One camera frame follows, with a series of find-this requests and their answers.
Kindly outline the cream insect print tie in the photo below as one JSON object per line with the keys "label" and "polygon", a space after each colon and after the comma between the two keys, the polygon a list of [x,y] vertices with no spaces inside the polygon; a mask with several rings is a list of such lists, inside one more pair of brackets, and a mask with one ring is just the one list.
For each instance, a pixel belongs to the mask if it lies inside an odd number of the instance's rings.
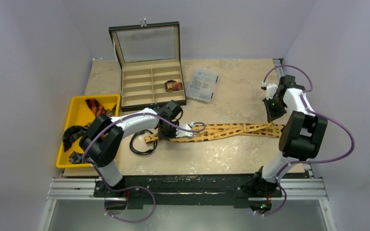
{"label": "cream insect print tie", "polygon": [[269,137],[278,139],[284,129],[282,124],[251,124],[251,123],[226,123],[209,124],[199,133],[194,133],[193,138],[172,138],[170,142],[205,142],[234,137],[237,135]]}

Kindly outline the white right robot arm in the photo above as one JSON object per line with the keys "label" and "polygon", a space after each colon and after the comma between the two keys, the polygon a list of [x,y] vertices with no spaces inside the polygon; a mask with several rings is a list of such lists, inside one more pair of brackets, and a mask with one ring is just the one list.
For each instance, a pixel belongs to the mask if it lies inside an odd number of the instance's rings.
{"label": "white right robot arm", "polygon": [[262,83],[267,121],[289,114],[289,119],[280,131],[279,153],[255,174],[251,183],[252,192],[262,196],[274,192],[280,180],[294,165],[314,159],[321,148],[328,125],[325,118],[315,115],[307,98],[304,86],[295,82],[295,77],[286,75],[278,84]]}

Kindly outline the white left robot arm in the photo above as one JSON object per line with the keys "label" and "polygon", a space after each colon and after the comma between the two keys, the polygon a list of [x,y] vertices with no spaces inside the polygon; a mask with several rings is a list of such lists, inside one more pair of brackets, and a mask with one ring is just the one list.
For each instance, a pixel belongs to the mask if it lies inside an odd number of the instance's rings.
{"label": "white left robot arm", "polygon": [[106,182],[106,191],[113,197],[124,192],[124,177],[115,162],[121,141],[146,129],[156,128],[166,138],[174,138],[182,115],[181,106],[171,100],[129,115],[107,117],[98,115],[79,141],[84,151],[82,161],[94,165]]}

